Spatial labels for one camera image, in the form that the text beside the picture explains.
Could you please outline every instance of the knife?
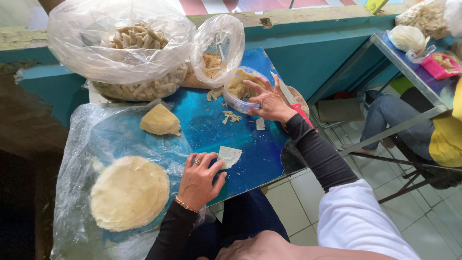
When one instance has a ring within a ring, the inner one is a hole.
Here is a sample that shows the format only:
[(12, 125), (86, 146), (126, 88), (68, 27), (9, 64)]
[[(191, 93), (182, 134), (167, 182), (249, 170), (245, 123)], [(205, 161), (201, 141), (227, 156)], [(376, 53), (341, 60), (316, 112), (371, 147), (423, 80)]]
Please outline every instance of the knife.
[(297, 102), (297, 100), (292, 95), (292, 93), (290, 93), (289, 89), (284, 84), (284, 82), (282, 81), (281, 78), (279, 78), (279, 87), (281, 89), (282, 94), (286, 97), (287, 101), (289, 102), (290, 107), (293, 110), (297, 111), (297, 113), (299, 113), (300, 116), (302, 116), (303, 119), (305, 119), (305, 122), (307, 122), (314, 129), (313, 125), (311, 124), (310, 119), (308, 118), (308, 116), (306, 116), (305, 112), (303, 112), (303, 110), (302, 110), (302, 104), (300, 104), (300, 102)]

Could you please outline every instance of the gold bracelet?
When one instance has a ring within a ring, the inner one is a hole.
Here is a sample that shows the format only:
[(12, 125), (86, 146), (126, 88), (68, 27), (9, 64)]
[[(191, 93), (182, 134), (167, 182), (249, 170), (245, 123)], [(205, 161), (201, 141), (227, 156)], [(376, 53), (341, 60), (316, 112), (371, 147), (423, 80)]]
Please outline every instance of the gold bracelet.
[(196, 212), (196, 213), (199, 213), (198, 210), (192, 210), (191, 208), (189, 208), (185, 203), (183, 203), (183, 201), (179, 200), (178, 197), (175, 195), (173, 197), (173, 199), (183, 208), (187, 209), (187, 210), (190, 210), (190, 211), (193, 211), (193, 212)]

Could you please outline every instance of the finger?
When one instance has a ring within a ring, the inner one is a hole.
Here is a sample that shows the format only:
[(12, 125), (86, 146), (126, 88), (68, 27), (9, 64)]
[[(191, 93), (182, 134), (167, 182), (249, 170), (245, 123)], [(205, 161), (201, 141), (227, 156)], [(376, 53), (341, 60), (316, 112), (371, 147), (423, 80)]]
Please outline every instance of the finger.
[(213, 178), (215, 174), (217, 174), (217, 172), (223, 167), (224, 164), (225, 161), (223, 160), (217, 161), (214, 164), (212, 164), (212, 166), (210, 166), (210, 168), (208, 169), (210, 176)]
[(188, 158), (186, 159), (186, 165), (184, 166), (185, 169), (191, 168), (193, 164), (193, 158), (196, 156), (197, 156), (197, 153), (192, 153), (188, 156)]
[(210, 162), (212, 161), (212, 159), (215, 159), (218, 157), (218, 154), (217, 153), (209, 153), (209, 154), (206, 154), (204, 156), (204, 159), (202, 159), (202, 162), (201, 162), (201, 167), (202, 168), (205, 168), (205, 169), (208, 169), (208, 166), (210, 165)]
[(255, 104), (261, 104), (261, 96), (258, 96), (258, 97), (251, 97), (249, 99), (249, 102), (250, 103), (255, 103)]
[(213, 185), (213, 188), (212, 188), (213, 198), (216, 198), (218, 196), (218, 193), (220, 193), (221, 188), (223, 188), (223, 185), (225, 185), (225, 182), (226, 182), (225, 177), (226, 177), (226, 175), (227, 175), (226, 172), (220, 173), (217, 180), (215, 181), (215, 184)]
[(258, 95), (261, 95), (263, 93), (263, 91), (265, 91), (260, 85), (258, 85), (257, 83), (255, 83), (253, 81), (243, 80), (242, 83), (244, 83), (245, 85), (253, 88), (253, 90), (255, 90), (255, 92), (257, 92)]
[(281, 88), (279, 85), (279, 77), (277, 76), (277, 74), (274, 74), (273, 78), (274, 78), (274, 92), (281, 93)]
[(261, 115), (262, 112), (263, 112), (263, 109), (255, 108), (255, 109), (249, 110), (249, 115), (251, 115), (251, 116), (253, 116), (253, 115), (259, 115), (259, 116), (263, 117), (263, 116)]
[(255, 76), (256, 79), (258, 79), (263, 85), (265, 86), (265, 89), (268, 91), (272, 91), (273, 88), (271, 87), (271, 83), (269, 80), (263, 78), (262, 76)]
[[(200, 153), (196, 156), (196, 159), (198, 160), (202, 160), (204, 158), (204, 156), (206, 155), (207, 153)], [(197, 163), (193, 163), (193, 167), (192, 168), (197, 168), (199, 166), (199, 164)]]

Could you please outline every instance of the pink container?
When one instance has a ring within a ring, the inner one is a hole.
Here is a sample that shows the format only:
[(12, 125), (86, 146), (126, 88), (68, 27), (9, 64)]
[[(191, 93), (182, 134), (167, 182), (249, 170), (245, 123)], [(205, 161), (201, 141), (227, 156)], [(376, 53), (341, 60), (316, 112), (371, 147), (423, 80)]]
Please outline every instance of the pink container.
[(449, 59), (451, 62), (452, 66), (455, 68), (455, 70), (451, 73), (448, 73), (438, 62), (436, 62), (433, 59), (433, 55), (441, 53), (441, 52), (435, 52), (432, 55), (428, 56), (421, 65), (437, 80), (443, 80), (446, 78), (449, 78), (451, 76), (457, 75), (460, 72), (460, 66), (459, 64), (454, 61), (451, 57), (448, 55), (441, 53), (443, 55), (443, 59)]

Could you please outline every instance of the yellow shirt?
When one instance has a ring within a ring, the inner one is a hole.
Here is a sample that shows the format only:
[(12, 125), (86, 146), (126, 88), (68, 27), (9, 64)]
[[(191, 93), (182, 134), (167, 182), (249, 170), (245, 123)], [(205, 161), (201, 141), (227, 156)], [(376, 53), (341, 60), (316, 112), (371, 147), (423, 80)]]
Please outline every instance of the yellow shirt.
[(450, 114), (433, 120), (435, 131), (430, 141), (430, 156), (441, 166), (462, 167), (462, 79), (456, 86)]

